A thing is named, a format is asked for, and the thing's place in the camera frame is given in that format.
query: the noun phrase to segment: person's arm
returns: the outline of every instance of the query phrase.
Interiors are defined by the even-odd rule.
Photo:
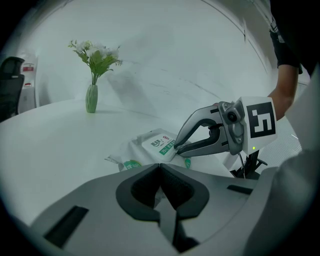
[[[273,100],[276,120],[284,117],[285,112],[295,99],[298,84],[299,69],[282,64],[278,67],[278,81],[275,89],[269,94]]]

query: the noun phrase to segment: black sleeve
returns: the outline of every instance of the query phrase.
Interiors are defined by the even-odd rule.
[[[290,50],[285,42],[280,42],[278,34],[270,30],[270,37],[272,39],[274,53],[277,59],[277,67],[280,65],[290,65],[299,68],[299,75],[302,74],[301,64],[296,56]]]

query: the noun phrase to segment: green vase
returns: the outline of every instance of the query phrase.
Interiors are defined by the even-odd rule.
[[[96,112],[98,102],[98,86],[90,84],[85,95],[85,108],[88,113]]]

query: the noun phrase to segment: cable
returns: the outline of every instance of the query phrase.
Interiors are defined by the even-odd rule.
[[[243,178],[246,179],[246,174],[245,174],[245,166],[244,166],[244,161],[242,160],[242,156],[240,153],[238,153],[240,160],[241,160],[241,165],[242,165],[242,170],[243,170]]]

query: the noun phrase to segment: round white table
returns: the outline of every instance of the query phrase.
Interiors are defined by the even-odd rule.
[[[82,100],[66,100],[24,112],[0,123],[2,198],[11,214],[30,225],[49,205],[83,183],[118,172],[105,160],[120,143],[157,128],[178,134],[182,123],[98,104],[86,113]],[[207,135],[196,133],[193,140]],[[214,156],[192,163],[196,171],[232,177]]]

